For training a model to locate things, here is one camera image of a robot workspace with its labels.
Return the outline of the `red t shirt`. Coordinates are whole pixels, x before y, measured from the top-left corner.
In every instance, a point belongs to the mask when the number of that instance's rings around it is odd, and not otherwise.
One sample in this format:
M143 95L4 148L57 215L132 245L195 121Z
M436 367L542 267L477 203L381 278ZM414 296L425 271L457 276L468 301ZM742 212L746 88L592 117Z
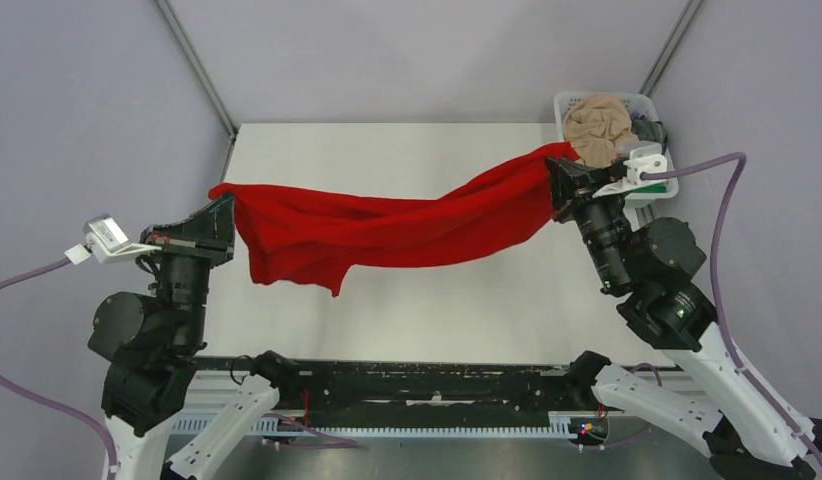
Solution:
M255 284L316 285L339 296L350 268L429 268L519 245L553 219L546 160L579 158L550 143L437 199L363 197L271 184L222 183Z

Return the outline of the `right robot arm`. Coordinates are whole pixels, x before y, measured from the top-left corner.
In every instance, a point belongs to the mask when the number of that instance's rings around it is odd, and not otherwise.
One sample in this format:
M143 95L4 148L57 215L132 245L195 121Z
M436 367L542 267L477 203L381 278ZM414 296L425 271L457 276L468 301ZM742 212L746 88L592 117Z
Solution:
M604 294L642 341L687 373L703 400L648 382L598 353L569 367L567 400L596 402L636 416L684 441L724 479L811 479L822 469L822 419L795 410L732 340L717 295L693 281L714 251L696 243L687 223L662 217L633 229L613 186L640 179L629 160L596 169L547 159L554 218L574 222Z

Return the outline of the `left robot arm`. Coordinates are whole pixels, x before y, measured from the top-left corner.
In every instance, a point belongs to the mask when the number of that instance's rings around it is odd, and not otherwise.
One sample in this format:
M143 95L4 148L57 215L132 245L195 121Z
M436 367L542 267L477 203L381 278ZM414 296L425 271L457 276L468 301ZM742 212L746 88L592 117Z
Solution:
M110 366L102 409L115 442L113 479L210 479L259 418L301 394L296 363L267 351L239 389L186 446L165 454L198 370L209 278L234 256L235 199L225 194L176 223L147 227L133 242L110 215L87 222L85 239L103 263L134 261L151 274L147 295L118 292L96 310L88 347Z

